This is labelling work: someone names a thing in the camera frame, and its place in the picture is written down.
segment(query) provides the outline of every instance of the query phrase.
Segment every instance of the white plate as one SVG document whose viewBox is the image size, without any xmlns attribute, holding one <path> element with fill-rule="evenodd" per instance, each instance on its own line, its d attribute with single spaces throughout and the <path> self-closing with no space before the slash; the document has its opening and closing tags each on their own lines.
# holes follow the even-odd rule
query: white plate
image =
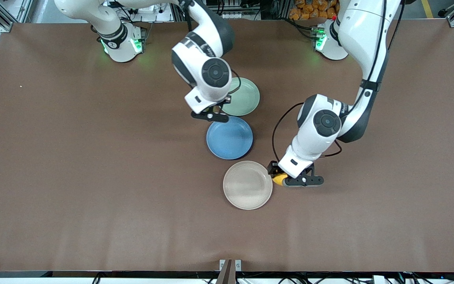
<svg viewBox="0 0 454 284">
<path fill-rule="evenodd" d="M 271 197 L 272 180 L 263 165 L 242 161 L 234 164 L 225 174 L 223 192 L 232 205 L 254 210 Z"/>
</svg>

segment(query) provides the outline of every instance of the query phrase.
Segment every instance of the green plate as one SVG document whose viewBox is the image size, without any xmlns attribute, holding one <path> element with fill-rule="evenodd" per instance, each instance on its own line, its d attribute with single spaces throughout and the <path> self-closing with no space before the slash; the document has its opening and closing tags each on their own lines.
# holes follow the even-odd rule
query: green plate
<svg viewBox="0 0 454 284">
<path fill-rule="evenodd" d="M 233 78 L 229 92 L 239 86 L 239 80 Z M 228 115 L 243 116 L 254 111 L 260 102 L 260 92 L 250 80 L 241 78 L 241 87 L 231 95 L 231 103 L 224 105 L 222 110 Z"/>
</svg>

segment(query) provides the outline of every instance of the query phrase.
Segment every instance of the tabletop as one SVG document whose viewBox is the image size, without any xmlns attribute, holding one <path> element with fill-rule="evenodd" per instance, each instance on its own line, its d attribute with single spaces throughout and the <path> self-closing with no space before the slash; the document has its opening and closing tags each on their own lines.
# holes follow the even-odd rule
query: tabletop
<svg viewBox="0 0 454 284">
<path fill-rule="evenodd" d="M 349 56 L 328 61 L 281 21 L 231 21 L 224 57 L 259 88 L 243 117 L 266 166 L 292 105 L 353 103 Z M 230 166 L 171 64 L 185 23 L 154 24 L 119 64 L 87 24 L 15 24 L 0 38 L 0 270 L 454 270 L 454 29 L 402 21 L 364 137 L 316 162 L 322 187 L 274 186 L 260 209 L 232 206 Z M 297 110 L 276 133 L 283 154 Z"/>
</svg>

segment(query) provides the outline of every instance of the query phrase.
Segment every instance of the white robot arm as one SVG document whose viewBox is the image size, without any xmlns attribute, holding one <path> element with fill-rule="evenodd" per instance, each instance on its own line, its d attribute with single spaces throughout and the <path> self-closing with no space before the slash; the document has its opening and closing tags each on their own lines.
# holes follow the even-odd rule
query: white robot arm
<svg viewBox="0 0 454 284">
<path fill-rule="evenodd" d="M 101 37 L 105 52 L 117 62 L 127 62 L 142 52 L 141 28 L 121 22 L 117 13 L 103 6 L 103 0 L 55 0 L 58 9 L 72 19 L 86 20 Z M 175 70 L 192 87 L 185 100 L 192 116 L 227 122 L 225 114 L 212 106 L 229 103 L 231 68 L 220 57 L 232 49 L 234 31 L 223 18 L 201 0 L 118 0 L 125 7 L 143 8 L 162 2 L 179 5 L 199 25 L 180 41 L 171 54 Z"/>
<path fill-rule="evenodd" d="M 323 178 L 312 173 L 313 162 L 334 140 L 348 143 L 364 135 L 388 61 L 386 32 L 399 4 L 400 0 L 352 0 L 338 18 L 337 37 L 362 68 L 362 83 L 353 105 L 324 95 L 306 99 L 297 117 L 299 131 L 292 144 L 279 163 L 272 162 L 268 167 L 272 176 L 290 176 L 281 180 L 283 185 L 322 184 Z"/>
</svg>

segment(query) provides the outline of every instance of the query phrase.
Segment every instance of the blue plate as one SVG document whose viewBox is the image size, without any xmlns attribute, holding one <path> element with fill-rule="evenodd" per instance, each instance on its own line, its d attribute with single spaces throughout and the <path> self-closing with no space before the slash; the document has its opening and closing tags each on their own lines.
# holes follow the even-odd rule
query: blue plate
<svg viewBox="0 0 454 284">
<path fill-rule="evenodd" d="M 246 121 L 230 116 L 229 122 L 213 122 L 209 126 L 206 143 L 218 158 L 236 160 L 250 151 L 253 132 Z"/>
</svg>

